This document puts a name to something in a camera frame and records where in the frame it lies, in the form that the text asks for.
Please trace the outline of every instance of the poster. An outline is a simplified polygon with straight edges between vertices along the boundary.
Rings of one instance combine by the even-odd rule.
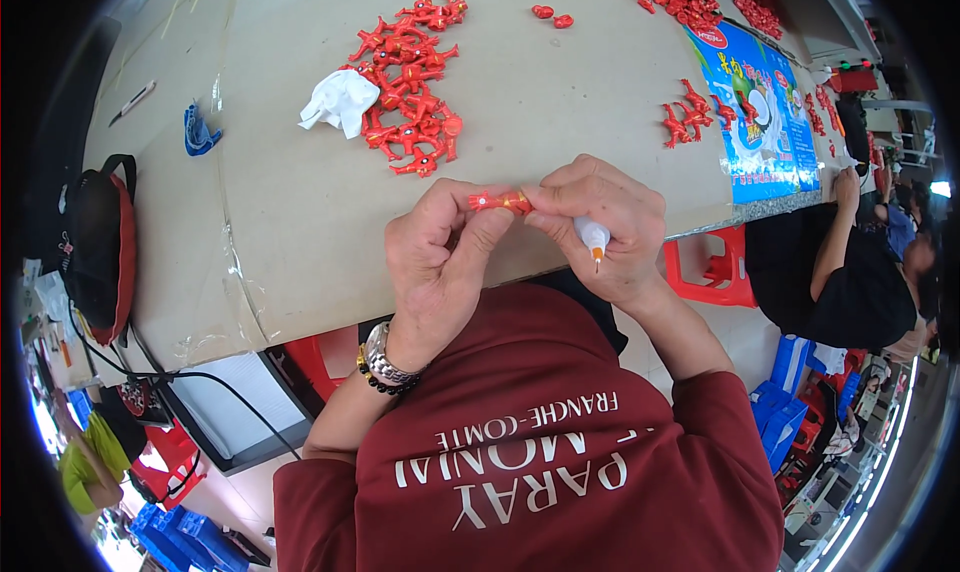
[[[732,182],[733,202],[819,189],[810,123],[787,59],[727,23],[707,32],[686,32],[710,92],[738,114],[730,131],[723,132],[723,169]],[[757,113],[749,126],[740,108],[743,98]]]

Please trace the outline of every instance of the power cord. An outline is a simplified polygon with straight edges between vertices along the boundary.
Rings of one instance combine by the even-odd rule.
[[[216,382],[220,386],[223,386],[224,388],[229,390],[233,394],[233,396],[240,401],[240,403],[244,404],[248,410],[252,411],[253,415],[259,418],[260,421],[263,422],[264,426],[270,429],[270,432],[273,433],[274,436],[276,436],[280,440],[280,442],[283,443],[283,445],[290,451],[290,453],[293,454],[295,458],[297,459],[301,458],[300,455],[297,453],[297,450],[293,448],[293,445],[287,442],[287,439],[284,438],[283,435],[279,433],[277,429],[274,428],[270,422],[267,421],[267,418],[265,418],[259,411],[257,411],[257,409],[253,405],[251,405],[250,402],[247,401],[247,399],[245,399],[243,395],[237,392],[237,390],[233,386],[230,386],[222,378],[218,378],[213,374],[208,374],[206,372],[198,372],[198,371],[192,371],[192,372],[164,371],[164,369],[160,366],[157,360],[153,357],[153,354],[150,352],[150,350],[147,349],[147,347],[143,344],[142,339],[140,338],[138,332],[136,331],[137,329],[132,324],[129,326],[129,328],[133,332],[133,339],[136,341],[137,346],[140,347],[140,351],[143,352],[144,358],[147,360],[148,363],[150,363],[150,367],[152,367],[155,370],[155,372],[133,372],[133,371],[127,370],[126,368],[123,368],[117,365],[116,363],[114,363],[113,361],[111,361],[110,358],[108,358],[106,355],[104,355],[100,351],[90,348],[90,344],[87,343],[87,340],[86,340],[87,337],[84,335],[84,333],[80,332],[77,329],[77,323],[73,321],[72,308],[70,313],[68,314],[68,317],[70,318],[70,325],[73,326],[73,331],[77,333],[77,336],[79,337],[80,342],[83,343],[83,347],[84,347],[83,350],[87,356],[86,360],[90,365],[91,371],[94,369],[94,367],[93,367],[93,360],[90,359],[90,353],[94,353],[96,354],[97,357],[99,357],[108,365],[110,365],[110,367],[117,370],[121,374],[124,374],[127,378],[131,380],[140,380],[141,378],[156,378],[163,383],[172,383],[177,378],[210,378],[210,380]],[[111,345],[110,347],[113,349],[114,353],[119,358],[120,354],[117,352],[116,348],[113,345]]]

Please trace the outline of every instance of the wristwatch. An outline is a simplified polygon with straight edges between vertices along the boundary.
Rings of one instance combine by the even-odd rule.
[[[366,338],[366,343],[363,345],[363,359],[369,371],[378,378],[391,383],[397,383],[398,385],[405,385],[419,376],[430,364],[427,363],[422,369],[415,372],[405,372],[393,366],[393,364],[387,360],[386,355],[387,336],[389,334],[390,322],[380,322],[377,326],[374,326],[373,330],[369,332],[369,337]]]

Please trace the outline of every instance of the cardboard sheet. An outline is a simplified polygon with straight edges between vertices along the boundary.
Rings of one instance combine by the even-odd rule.
[[[133,315],[167,369],[392,311],[383,228],[436,177],[536,182],[589,152],[663,193],[668,234],[731,216],[719,124],[701,143],[664,147],[662,103],[682,99],[680,78],[709,92],[680,25],[637,0],[466,0],[464,23],[438,35],[441,49],[457,44],[461,55],[430,82],[463,119],[460,158],[434,178],[394,177],[362,139],[345,141],[325,124],[297,127],[314,85],[356,50],[356,31],[414,1],[199,0],[189,13],[193,0],[150,0],[125,27],[86,160],[137,157]],[[536,3],[570,14],[574,26],[538,20]],[[218,74],[222,111],[211,113]],[[152,78],[155,93],[107,130],[114,110]],[[197,158],[186,155],[182,126],[193,98],[211,130],[223,129]],[[518,222],[486,282],[564,263]]]

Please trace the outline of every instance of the yellow green shirt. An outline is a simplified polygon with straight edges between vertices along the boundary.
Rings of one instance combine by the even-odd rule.
[[[83,432],[83,440],[96,452],[104,461],[107,469],[113,473],[116,482],[123,480],[123,473],[130,469],[131,463],[127,460],[127,454],[124,453],[120,441],[114,435],[114,431],[107,425],[107,422],[99,413],[93,411],[86,420],[87,427]],[[80,514],[89,514],[97,510],[97,507],[90,501],[90,495],[84,488],[85,482],[100,482],[97,478],[97,472],[87,461],[83,451],[74,444],[66,446],[62,457],[60,457],[58,469],[63,478],[63,491],[70,505]]]

